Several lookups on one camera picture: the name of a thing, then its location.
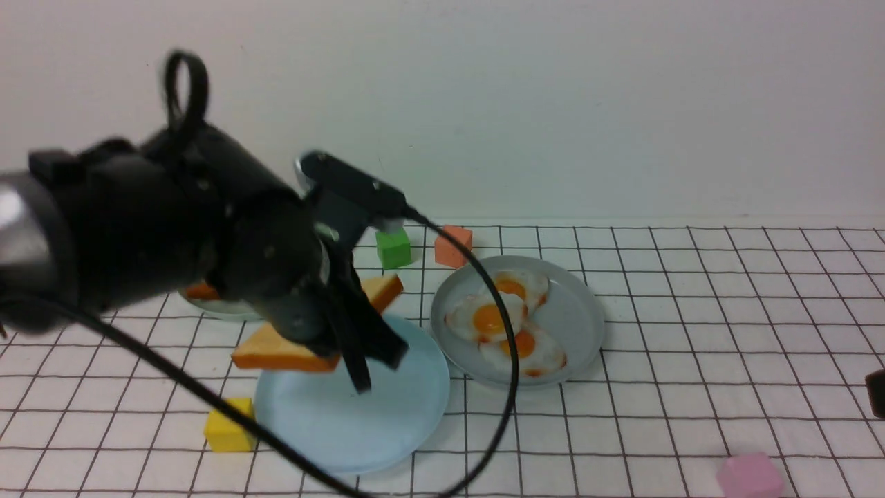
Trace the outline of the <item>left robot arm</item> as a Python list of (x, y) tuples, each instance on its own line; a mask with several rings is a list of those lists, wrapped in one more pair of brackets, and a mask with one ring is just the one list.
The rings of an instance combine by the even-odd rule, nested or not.
[(216, 127), (183, 150), (168, 142), (33, 151), (3, 174), (2, 290), (102, 314), (205, 283), (285, 340), (340, 356), (358, 393), (368, 360), (399, 367), (408, 344), (361, 289), (352, 252), (366, 229), (401, 221), (402, 192), (312, 150), (297, 160), (300, 196)]

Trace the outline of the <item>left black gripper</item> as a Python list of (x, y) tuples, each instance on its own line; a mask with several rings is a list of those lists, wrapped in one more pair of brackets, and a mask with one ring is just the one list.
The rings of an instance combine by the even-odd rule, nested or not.
[[(320, 357), (340, 353), (364, 394), (372, 388), (367, 360), (397, 369), (408, 346), (351, 273), (351, 241), (334, 239), (316, 218), (318, 201), (288, 187), (209, 187), (216, 256), (207, 280), (221, 297), (249, 303), (284, 340)], [(338, 271), (350, 274), (342, 296), (328, 290)]]

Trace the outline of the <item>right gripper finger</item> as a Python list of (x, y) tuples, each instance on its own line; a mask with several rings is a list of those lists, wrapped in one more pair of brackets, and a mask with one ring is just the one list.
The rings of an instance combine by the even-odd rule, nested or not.
[(879, 369), (865, 376), (865, 386), (871, 412), (879, 419), (885, 419), (885, 371)]

